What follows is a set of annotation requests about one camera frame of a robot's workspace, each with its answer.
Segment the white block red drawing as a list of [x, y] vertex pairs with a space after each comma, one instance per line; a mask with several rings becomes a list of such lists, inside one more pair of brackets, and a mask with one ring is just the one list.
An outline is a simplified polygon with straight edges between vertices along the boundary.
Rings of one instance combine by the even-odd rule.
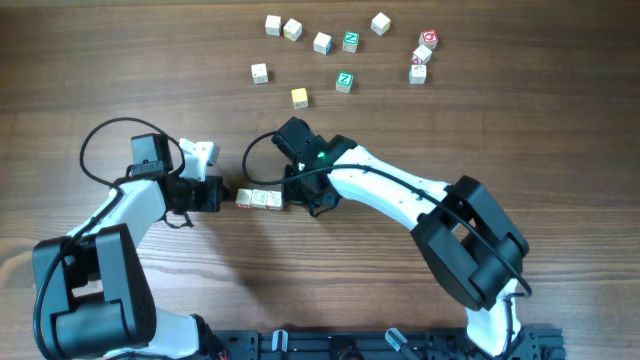
[[266, 207], [269, 210], [281, 211], [283, 208], [283, 197], [280, 191], [268, 191]]

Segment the white block red letter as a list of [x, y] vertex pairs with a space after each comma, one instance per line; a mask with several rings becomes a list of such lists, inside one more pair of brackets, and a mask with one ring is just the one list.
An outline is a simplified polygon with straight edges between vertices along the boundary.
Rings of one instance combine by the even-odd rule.
[[252, 207], [252, 195], [251, 189], [240, 188], [237, 190], [235, 204], [239, 208], [251, 208]]

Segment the white block faint drawing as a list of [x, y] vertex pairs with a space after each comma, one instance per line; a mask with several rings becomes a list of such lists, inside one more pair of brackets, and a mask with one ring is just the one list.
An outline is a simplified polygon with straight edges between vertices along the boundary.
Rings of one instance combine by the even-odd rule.
[[253, 189], [251, 194], [251, 207], [266, 209], [269, 192], [265, 190]]

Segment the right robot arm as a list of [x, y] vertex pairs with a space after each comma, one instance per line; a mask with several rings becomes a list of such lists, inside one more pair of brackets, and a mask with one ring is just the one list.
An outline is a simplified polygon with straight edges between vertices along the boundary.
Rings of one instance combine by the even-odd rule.
[[497, 359], [514, 351], [514, 301], [532, 293], [522, 277], [529, 245], [484, 185], [412, 175], [350, 138], [325, 140], [296, 117], [271, 141], [290, 161], [282, 183], [295, 202], [317, 217], [352, 200], [406, 227], [434, 278], [465, 308], [469, 340]]

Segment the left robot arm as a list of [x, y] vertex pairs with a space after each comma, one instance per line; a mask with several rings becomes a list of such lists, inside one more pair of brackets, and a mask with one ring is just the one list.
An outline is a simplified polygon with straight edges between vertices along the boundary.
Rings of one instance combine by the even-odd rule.
[[175, 168], [164, 134], [131, 140], [133, 162], [105, 203], [68, 234], [39, 242], [34, 335], [48, 359], [225, 359], [228, 349], [198, 315], [156, 307], [137, 247], [167, 213], [215, 213], [228, 191], [210, 176], [219, 147], [178, 140]]

